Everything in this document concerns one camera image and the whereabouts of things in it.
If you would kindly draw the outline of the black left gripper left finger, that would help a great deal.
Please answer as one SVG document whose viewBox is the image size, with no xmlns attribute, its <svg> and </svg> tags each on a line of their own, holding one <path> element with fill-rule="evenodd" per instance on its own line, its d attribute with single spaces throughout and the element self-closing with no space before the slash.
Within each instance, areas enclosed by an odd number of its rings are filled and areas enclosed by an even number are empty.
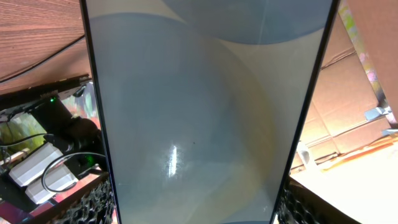
<svg viewBox="0 0 398 224">
<path fill-rule="evenodd" d="M 103 172 L 88 185 L 27 222 L 112 224 L 115 208 L 109 174 Z"/>
</svg>

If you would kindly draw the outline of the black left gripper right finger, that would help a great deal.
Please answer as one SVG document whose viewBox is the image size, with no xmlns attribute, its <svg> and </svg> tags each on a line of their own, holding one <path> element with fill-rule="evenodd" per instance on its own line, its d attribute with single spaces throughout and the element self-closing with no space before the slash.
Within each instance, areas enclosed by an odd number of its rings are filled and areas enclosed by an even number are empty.
<svg viewBox="0 0 398 224">
<path fill-rule="evenodd" d="M 359 224 L 291 177 L 285 182 L 276 215 L 280 224 Z"/>
</svg>

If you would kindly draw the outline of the blue Samsung Galaxy smartphone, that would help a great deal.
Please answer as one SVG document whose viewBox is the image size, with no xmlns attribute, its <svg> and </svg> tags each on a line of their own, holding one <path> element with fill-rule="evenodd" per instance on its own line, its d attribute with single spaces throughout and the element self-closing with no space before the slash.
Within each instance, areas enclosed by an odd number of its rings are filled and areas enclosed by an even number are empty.
<svg viewBox="0 0 398 224">
<path fill-rule="evenodd" d="M 271 223 L 333 0 L 80 3 L 119 223 Z"/>
</svg>

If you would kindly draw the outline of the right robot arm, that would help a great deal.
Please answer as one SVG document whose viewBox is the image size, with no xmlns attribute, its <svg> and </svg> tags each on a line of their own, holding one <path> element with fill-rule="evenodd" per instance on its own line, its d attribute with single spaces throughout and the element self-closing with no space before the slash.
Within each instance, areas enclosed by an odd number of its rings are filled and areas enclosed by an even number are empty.
<svg viewBox="0 0 398 224">
<path fill-rule="evenodd" d="M 63 154 L 76 153 L 64 162 L 73 174 L 80 176 L 95 165 L 108 171 L 101 130 L 92 120 L 74 117 L 55 96 L 36 102 L 29 113 L 47 132 L 46 141 Z"/>
</svg>

